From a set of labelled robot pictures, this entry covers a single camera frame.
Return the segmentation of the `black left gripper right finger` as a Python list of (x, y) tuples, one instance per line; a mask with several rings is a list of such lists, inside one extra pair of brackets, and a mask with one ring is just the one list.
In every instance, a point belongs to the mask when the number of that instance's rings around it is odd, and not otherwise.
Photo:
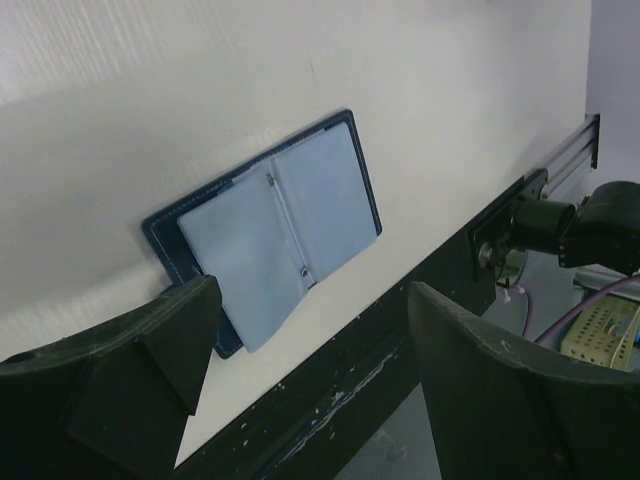
[(445, 479), (635, 479), (639, 378), (536, 345), (421, 282), (408, 319)]

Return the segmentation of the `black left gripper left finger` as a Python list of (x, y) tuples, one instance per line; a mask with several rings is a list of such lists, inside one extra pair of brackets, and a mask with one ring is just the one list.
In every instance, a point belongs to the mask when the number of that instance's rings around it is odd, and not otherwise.
[(5, 479), (169, 479), (196, 413), (222, 296), (200, 276), (1, 364)]

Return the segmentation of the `blue leather card holder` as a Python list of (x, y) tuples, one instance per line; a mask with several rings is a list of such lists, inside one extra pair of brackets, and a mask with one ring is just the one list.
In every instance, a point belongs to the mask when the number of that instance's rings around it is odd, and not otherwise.
[(289, 136), (141, 229), (174, 285), (217, 279), (219, 357), (258, 350), (382, 233), (354, 114), (339, 110)]

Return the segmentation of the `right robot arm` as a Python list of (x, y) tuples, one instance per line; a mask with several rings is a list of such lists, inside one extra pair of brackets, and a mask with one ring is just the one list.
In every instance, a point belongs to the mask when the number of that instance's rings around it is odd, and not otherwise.
[(603, 184), (578, 206), (524, 200), (513, 213), (509, 241), (555, 255), (563, 268), (600, 265), (632, 276), (639, 271), (639, 185)]

